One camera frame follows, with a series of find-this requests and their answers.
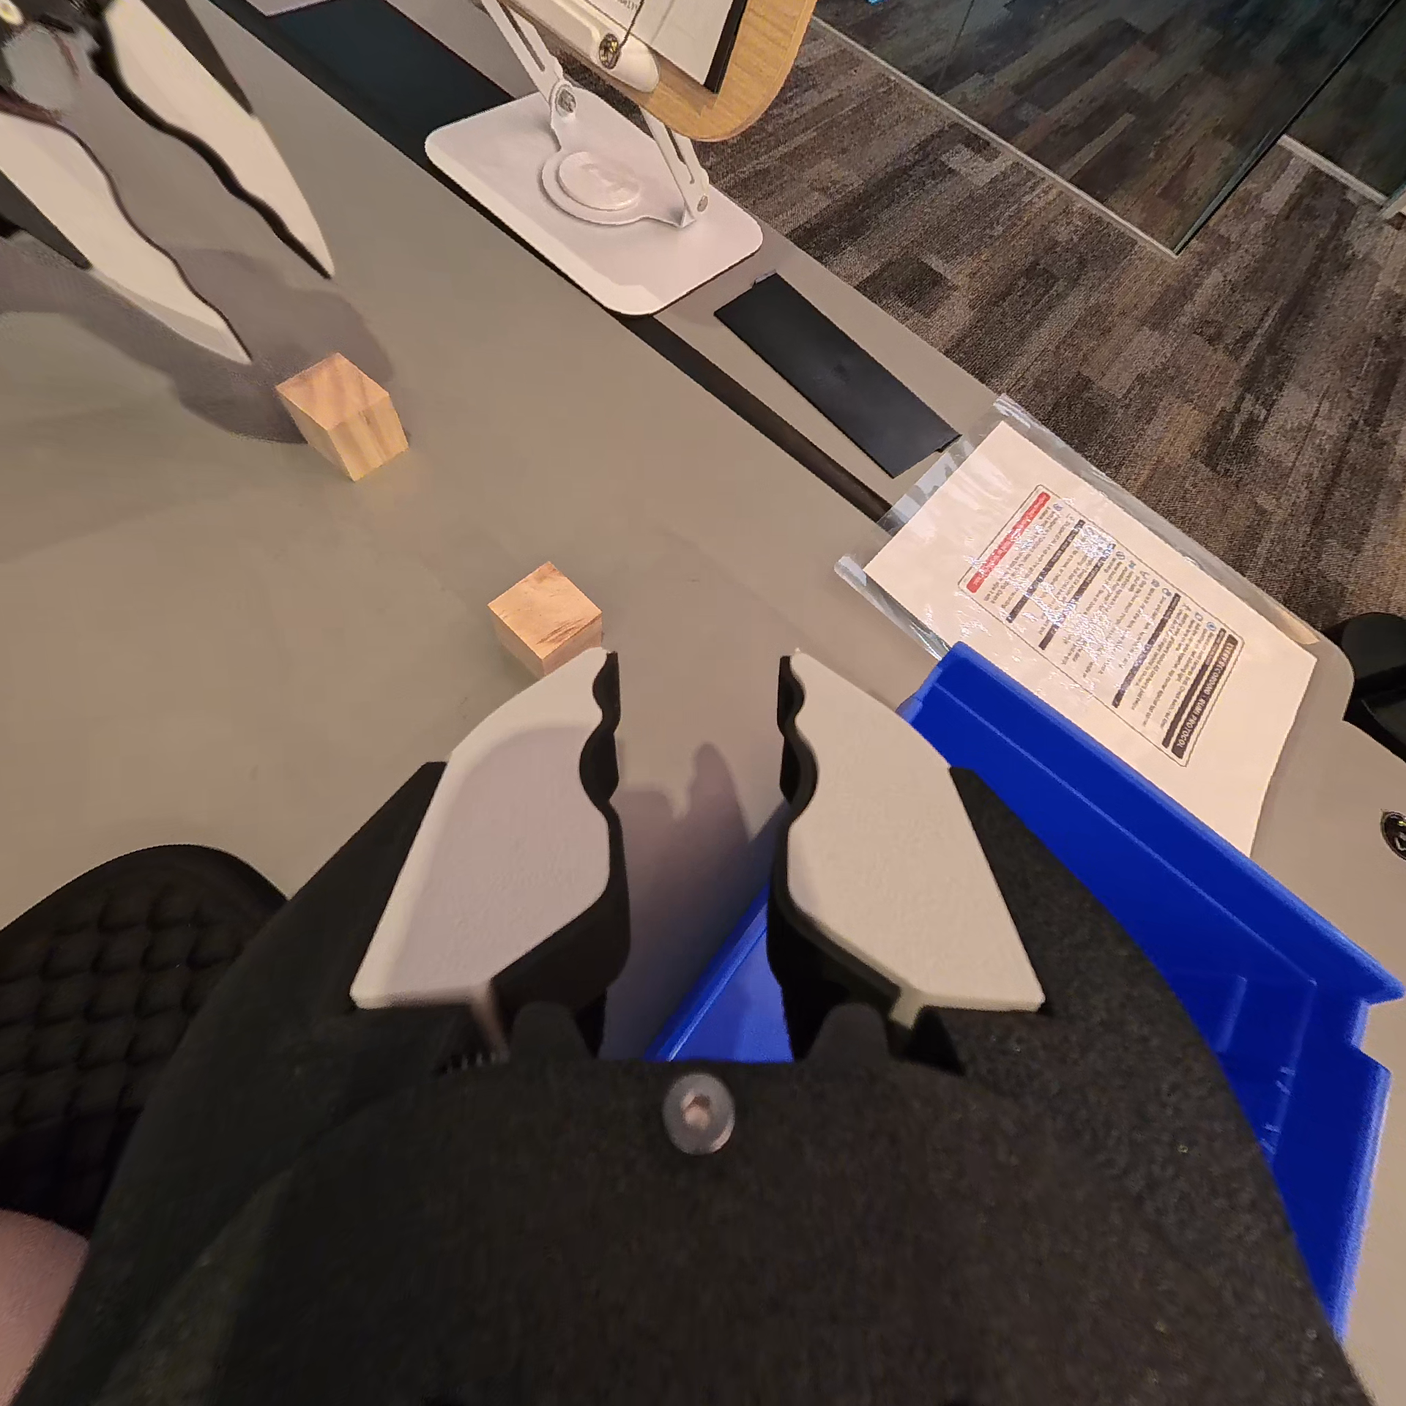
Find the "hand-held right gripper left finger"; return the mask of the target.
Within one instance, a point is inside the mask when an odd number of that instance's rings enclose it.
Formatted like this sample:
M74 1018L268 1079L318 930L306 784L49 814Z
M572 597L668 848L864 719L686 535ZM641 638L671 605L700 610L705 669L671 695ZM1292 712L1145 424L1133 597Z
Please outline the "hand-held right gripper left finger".
M619 786L621 669L591 647L452 751L350 985L357 1010L462 1008L507 1050L532 1005L591 1055L631 946Z

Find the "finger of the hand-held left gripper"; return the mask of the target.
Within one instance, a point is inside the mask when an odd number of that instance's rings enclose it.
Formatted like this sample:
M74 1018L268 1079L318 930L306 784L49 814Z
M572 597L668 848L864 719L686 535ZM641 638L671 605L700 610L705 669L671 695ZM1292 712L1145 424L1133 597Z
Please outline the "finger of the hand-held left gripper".
M239 366L239 336L129 218L94 151L49 118L3 103L3 220L184 341Z
M189 4L99 4L97 71L132 113L199 155L306 265L333 277L305 193Z

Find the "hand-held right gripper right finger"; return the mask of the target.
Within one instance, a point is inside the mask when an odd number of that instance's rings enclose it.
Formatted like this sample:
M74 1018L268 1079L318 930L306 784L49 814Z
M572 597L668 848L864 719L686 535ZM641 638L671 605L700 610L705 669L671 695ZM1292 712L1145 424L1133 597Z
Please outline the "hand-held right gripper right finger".
M788 818L778 918L909 1034L927 1010L1036 1013L1045 992L964 808L919 731L803 652L778 669Z

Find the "blue plastic bin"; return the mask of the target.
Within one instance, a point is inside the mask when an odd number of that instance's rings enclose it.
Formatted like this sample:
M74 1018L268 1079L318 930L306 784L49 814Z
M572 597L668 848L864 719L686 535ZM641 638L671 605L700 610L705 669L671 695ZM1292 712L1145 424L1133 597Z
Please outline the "blue plastic bin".
M1391 1089L1364 1050L1401 980L1182 806L959 645L899 707L974 771L1168 980L1215 1052L1344 1335Z

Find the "wooden cube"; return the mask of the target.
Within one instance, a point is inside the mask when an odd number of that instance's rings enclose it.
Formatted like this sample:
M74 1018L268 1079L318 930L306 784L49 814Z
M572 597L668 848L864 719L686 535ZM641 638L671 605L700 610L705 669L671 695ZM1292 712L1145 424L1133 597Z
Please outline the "wooden cube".
M342 354L281 381L275 396L305 443L352 483L410 448L390 394Z
M487 605L497 640L534 679L604 647L601 608L552 563Z

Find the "instruction sheet in plastic sleeve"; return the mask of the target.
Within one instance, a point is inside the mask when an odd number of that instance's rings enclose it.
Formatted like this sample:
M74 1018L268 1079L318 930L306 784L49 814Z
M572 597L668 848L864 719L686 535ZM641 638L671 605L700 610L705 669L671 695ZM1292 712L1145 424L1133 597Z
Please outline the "instruction sheet in plastic sleeve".
M1249 856L1316 633L1008 397L837 577L934 657L966 645Z

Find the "black textured wrist pad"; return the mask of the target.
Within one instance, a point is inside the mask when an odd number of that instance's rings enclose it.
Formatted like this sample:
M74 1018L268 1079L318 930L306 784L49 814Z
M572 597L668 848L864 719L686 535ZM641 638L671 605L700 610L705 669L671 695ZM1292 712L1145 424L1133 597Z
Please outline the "black textured wrist pad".
M92 1236L174 1052L286 903L236 856L161 846L3 926L3 1211Z

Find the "white display stand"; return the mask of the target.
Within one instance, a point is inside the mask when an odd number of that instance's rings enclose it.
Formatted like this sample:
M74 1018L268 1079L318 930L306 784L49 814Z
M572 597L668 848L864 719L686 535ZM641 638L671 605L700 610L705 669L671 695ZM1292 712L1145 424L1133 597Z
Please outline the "white display stand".
M658 61L581 2L480 4L536 96L425 143L440 175L608 312L653 315L762 248L688 138L648 116Z

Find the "black rectangular table plate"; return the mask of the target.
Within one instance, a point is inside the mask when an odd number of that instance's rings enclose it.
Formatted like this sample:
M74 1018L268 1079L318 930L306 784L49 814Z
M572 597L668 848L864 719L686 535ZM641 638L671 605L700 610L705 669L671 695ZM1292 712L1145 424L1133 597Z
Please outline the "black rectangular table plate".
M782 275L757 282L715 317L891 479L959 441L954 428Z

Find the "person's leg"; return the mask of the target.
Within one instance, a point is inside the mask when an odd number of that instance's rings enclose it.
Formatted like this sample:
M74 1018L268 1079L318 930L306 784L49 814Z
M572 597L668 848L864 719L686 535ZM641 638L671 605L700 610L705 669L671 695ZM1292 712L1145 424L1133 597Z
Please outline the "person's leg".
M25 1382L55 1330L89 1254L79 1234L2 1213L2 1400Z

